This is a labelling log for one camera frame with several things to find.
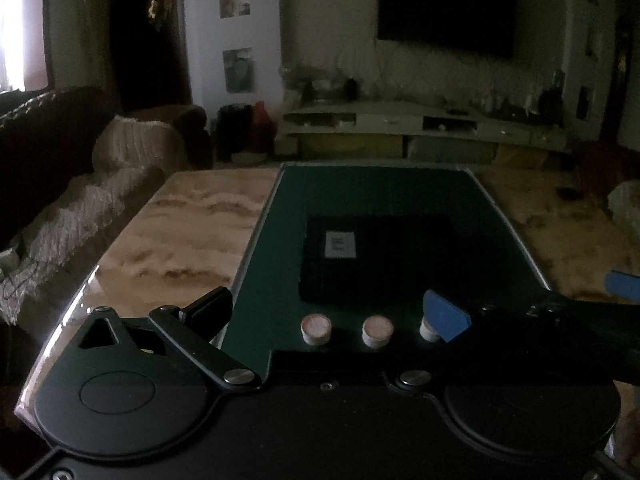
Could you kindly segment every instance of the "wall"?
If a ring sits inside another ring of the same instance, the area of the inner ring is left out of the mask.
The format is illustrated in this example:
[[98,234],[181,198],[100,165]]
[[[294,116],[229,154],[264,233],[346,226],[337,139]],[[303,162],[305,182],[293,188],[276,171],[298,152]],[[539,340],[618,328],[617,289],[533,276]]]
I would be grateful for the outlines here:
[[618,143],[640,152],[640,18],[634,27],[634,46],[625,108],[618,131]]
[[[220,18],[220,0],[184,0],[184,21],[191,96],[209,119],[223,105],[258,100],[273,113],[282,102],[279,0],[252,0],[251,15],[226,19]],[[229,94],[222,52],[249,47],[255,91]]]
[[[611,82],[615,48],[616,0],[566,0],[566,36],[562,69],[565,125],[572,137],[596,140],[600,136]],[[596,56],[585,55],[588,30],[599,36]],[[587,120],[576,118],[580,88],[593,89],[591,111]]]
[[89,84],[81,43],[82,0],[49,0],[51,62],[56,88]]
[[618,143],[640,151],[640,0],[618,0],[618,12],[635,22],[629,83],[618,131]]
[[282,50],[287,65],[303,64],[364,82],[382,82],[394,98],[432,102],[440,92],[465,102],[492,82],[523,104],[533,85],[548,88],[561,67],[564,0],[518,0],[513,60],[436,46],[377,41],[377,0],[282,0]]

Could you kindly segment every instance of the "television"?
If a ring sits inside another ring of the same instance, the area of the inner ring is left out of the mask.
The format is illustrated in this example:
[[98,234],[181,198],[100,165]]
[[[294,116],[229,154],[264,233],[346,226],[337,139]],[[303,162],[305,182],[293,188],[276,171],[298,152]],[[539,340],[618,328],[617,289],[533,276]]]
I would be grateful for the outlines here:
[[516,0],[378,0],[378,39],[510,58]]

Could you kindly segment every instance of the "blue object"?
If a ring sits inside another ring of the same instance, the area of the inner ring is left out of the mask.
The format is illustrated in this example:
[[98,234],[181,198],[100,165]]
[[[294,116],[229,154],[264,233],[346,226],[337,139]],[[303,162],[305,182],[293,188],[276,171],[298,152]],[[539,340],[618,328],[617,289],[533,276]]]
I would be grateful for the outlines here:
[[432,290],[427,290],[422,300],[424,319],[447,343],[471,327],[471,316],[445,300]]
[[640,301],[640,276],[612,270],[604,278],[604,288],[620,298]]

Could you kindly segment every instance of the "green cutting mat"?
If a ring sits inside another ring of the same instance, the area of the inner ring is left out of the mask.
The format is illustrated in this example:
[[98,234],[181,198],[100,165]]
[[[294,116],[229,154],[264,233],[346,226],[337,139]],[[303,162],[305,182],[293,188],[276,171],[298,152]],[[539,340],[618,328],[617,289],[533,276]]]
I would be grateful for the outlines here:
[[[387,316],[395,327],[392,342],[383,351],[401,351],[403,341],[415,342],[422,297],[386,306],[319,306],[300,300],[298,275],[307,216],[420,214],[446,214],[462,237],[473,240],[469,257],[478,260],[477,272],[460,280],[457,293],[510,306],[540,290],[510,231],[464,172],[286,166],[236,298],[223,351],[265,378],[274,350],[370,351],[361,333],[362,323],[373,314]],[[313,312],[327,315],[334,327],[332,340],[321,348],[310,348],[300,333],[300,321]]]

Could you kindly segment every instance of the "bottle cap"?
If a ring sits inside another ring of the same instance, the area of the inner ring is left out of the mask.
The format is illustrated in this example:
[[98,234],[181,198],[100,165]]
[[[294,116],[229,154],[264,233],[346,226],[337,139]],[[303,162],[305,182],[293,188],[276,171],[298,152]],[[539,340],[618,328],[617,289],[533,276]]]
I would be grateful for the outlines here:
[[422,318],[420,323],[420,335],[425,341],[429,343],[435,343],[440,340],[440,335],[436,332],[433,326],[431,326],[426,319]]
[[320,346],[331,339],[331,320],[324,314],[309,314],[300,323],[302,339],[310,346]]
[[393,324],[383,316],[367,317],[362,324],[362,340],[369,348],[382,348],[394,332]]

